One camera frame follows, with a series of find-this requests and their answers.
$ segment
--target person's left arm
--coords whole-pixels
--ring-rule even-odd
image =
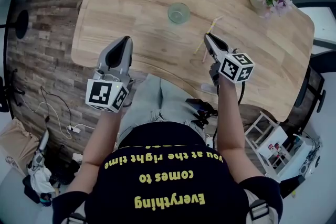
[[[121,120],[119,113],[102,112],[96,129],[83,153],[80,170],[66,192],[91,193],[97,181],[98,170],[104,159],[113,151]]]

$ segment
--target wooden table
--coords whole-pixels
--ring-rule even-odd
[[[169,21],[167,9],[174,2],[190,8],[187,23]],[[313,22],[297,8],[282,18],[265,20],[249,0],[83,0],[71,56],[75,63],[93,67],[109,43],[129,35],[134,42],[132,69],[157,75],[216,104],[217,95],[202,90],[212,85],[208,72],[213,60],[208,56],[202,64],[205,46],[195,55],[194,51],[220,15],[224,18],[214,33],[256,63],[242,103],[284,121],[303,82],[314,34]]]

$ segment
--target clothes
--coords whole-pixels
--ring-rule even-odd
[[[192,96],[176,85],[149,74],[138,86],[132,105],[122,118],[118,144],[137,126],[150,122],[177,122],[196,131],[203,139],[204,132],[192,120],[197,111],[185,100]]]
[[[237,184],[225,160],[188,126],[156,122],[135,127],[98,172],[92,193],[65,193],[53,200],[54,224],[85,201],[88,223],[245,223],[244,189],[282,214],[279,184],[253,177]]]

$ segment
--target backpack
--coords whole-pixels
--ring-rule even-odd
[[[246,224],[278,224],[278,213],[273,207],[269,207],[266,201],[259,199],[249,190],[244,189],[250,211],[246,216]],[[86,224],[84,212],[85,201],[61,224]]]

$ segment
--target person's right arm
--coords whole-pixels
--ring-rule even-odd
[[[250,177],[264,176],[245,153],[245,133],[236,87],[223,76],[219,81],[217,150],[237,183]]]

